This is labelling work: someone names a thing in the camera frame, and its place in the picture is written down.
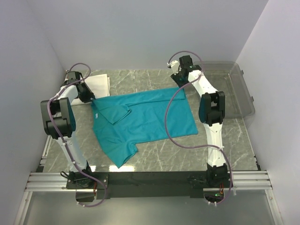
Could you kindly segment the teal t shirt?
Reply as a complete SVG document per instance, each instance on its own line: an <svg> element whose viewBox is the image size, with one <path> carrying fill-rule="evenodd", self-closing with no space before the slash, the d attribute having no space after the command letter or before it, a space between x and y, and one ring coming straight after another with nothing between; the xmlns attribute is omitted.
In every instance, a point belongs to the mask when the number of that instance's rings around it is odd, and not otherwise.
<svg viewBox="0 0 300 225"><path fill-rule="evenodd" d="M92 101L93 131L102 151L120 168L136 144L198 133L184 90L166 88Z"/></svg>

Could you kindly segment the clear plastic bin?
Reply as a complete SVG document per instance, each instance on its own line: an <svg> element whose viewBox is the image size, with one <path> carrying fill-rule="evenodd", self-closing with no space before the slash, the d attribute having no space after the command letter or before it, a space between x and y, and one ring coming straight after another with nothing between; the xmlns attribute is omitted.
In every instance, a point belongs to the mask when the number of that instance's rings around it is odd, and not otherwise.
<svg viewBox="0 0 300 225"><path fill-rule="evenodd" d="M244 72L234 61L204 61L201 66L209 82L225 93L225 117L245 118L255 113L253 97L244 80Z"/></svg>

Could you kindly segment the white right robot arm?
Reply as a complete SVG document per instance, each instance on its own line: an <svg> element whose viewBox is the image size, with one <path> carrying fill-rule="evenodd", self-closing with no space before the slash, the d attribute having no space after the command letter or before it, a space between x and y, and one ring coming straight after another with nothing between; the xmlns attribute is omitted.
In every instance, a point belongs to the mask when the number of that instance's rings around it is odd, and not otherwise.
<svg viewBox="0 0 300 225"><path fill-rule="evenodd" d="M230 178L227 162L222 153L225 94L213 87L204 75L202 68L195 65L189 55L182 56L179 60L169 60L168 68L172 70L171 78L180 88L186 87L190 83L200 97L198 116L204 125L208 145L205 181L210 187L218 186Z"/></svg>

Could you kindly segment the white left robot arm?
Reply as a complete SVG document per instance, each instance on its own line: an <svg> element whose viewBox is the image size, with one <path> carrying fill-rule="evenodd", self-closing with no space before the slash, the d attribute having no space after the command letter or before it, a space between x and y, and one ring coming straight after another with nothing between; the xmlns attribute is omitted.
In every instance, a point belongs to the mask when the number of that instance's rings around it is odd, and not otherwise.
<svg viewBox="0 0 300 225"><path fill-rule="evenodd" d="M82 79L82 73L68 71L56 97L40 102L44 131L60 145L68 161L69 172L62 171L60 175L73 189L92 188L96 184L90 178L91 168L75 136L76 121L71 107L76 99L83 104L95 99L94 93Z"/></svg>

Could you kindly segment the folded white t shirt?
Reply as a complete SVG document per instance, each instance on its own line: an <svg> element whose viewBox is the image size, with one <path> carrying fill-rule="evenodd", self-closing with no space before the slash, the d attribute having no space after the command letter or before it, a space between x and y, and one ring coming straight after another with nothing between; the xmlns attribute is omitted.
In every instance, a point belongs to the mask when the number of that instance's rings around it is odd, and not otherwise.
<svg viewBox="0 0 300 225"><path fill-rule="evenodd" d="M109 78L107 77L107 74L89 76L84 81L86 82L88 87L91 89L91 91L94 93L95 99L107 97L110 95L109 94ZM78 91L77 91L75 85L71 85L68 93L67 93L67 91L65 91L64 94L66 95L66 97L69 98L71 105L83 105L83 104L91 103L91 102L82 103L77 98Z"/></svg>

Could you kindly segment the black base crossbar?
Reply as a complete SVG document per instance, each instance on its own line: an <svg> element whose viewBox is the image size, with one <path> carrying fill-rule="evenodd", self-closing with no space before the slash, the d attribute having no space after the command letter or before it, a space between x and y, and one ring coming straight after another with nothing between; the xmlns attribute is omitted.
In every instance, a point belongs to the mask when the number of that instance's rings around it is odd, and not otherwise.
<svg viewBox="0 0 300 225"><path fill-rule="evenodd" d="M91 190L98 200L102 197L169 197L203 198L207 188L229 188L229 175L219 176L206 171L179 172L93 172L95 181L79 172L67 178L66 189L84 192Z"/></svg>

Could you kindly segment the aluminium frame rail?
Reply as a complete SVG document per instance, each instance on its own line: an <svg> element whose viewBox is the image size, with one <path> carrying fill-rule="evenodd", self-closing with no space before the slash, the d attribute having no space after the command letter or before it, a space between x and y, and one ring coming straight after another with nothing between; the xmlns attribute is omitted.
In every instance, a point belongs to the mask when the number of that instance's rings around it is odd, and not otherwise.
<svg viewBox="0 0 300 225"><path fill-rule="evenodd" d="M154 186L180 186L188 188L202 188L204 190L218 190L234 188L236 190L267 190L272 184L266 171L234 171L232 180L225 181L218 186L210 187L201 172L97 172L96 177L103 183L98 189L113 186L125 187L154 187ZM59 173L31 173L25 191L92 191L92 188L73 189L66 178Z"/></svg>

